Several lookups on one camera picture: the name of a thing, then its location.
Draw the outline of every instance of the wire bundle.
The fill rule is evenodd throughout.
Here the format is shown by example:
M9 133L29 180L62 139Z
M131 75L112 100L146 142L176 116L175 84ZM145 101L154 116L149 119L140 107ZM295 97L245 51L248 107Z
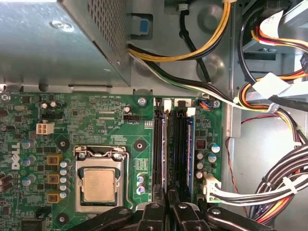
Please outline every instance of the wire bundle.
M157 55L157 54L145 51L131 44L129 44L128 46L129 52L142 60L147 60L147 61L152 61L152 62L171 62L171 61L180 61L180 60L200 59L208 55L209 53L211 53L215 49L215 47L218 46L218 44L220 43L222 35L224 34L226 30L230 13L231 13L231 4L224 3L222 18L214 34L203 47L191 53L184 54L184 55L178 55L178 56L163 56L163 55Z

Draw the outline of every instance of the black connector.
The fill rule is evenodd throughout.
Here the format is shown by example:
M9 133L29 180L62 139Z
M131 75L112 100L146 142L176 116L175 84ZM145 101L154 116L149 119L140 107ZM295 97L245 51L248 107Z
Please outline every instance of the black connector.
M300 64L302 65L305 74L308 74L308 53L304 53L300 59Z

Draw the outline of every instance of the yellow wire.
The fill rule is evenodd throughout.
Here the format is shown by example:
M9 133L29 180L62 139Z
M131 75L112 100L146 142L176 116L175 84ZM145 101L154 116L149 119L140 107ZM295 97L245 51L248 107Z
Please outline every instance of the yellow wire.
M156 56L140 53L140 52L134 51L132 49L129 49L129 52L132 53L133 55L143 59L143 60L153 61L153 62L177 61L177 60L190 58L194 55L198 55L199 53L202 53L202 52L206 51L207 49L209 49L220 38L220 36L222 36L222 33L227 26L230 13L231 13L231 4L230 3L224 3L222 18L221 18L220 23L219 23L216 31L214 32L213 36L203 47L201 47L200 49L198 49L198 50L196 50L192 53L188 53L188 54L185 54L185 55L171 56L171 57L156 57Z

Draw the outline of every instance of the power connector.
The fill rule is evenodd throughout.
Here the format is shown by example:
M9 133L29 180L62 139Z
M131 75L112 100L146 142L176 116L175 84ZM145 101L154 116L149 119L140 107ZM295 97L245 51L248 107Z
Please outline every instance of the power connector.
M203 194L208 203L217 203L217 199L211 195L214 193L214 188L221 188L221 182L212 175L205 174L203 181Z

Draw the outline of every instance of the white label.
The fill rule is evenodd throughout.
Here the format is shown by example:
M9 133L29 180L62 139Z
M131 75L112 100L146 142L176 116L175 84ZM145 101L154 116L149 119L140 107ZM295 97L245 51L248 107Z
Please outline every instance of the white label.
M285 91L290 85L270 72L252 87L265 99L268 99L273 95L278 95Z
M20 154L20 143L17 143L16 145L12 145L12 148L15 148L15 151L12 151L12 170L19 170L20 169L20 164L19 164L19 154Z
M272 15L271 17L265 19L260 25L260 30L263 32L263 34L272 38L279 38L278 26L282 15L283 11L280 11Z

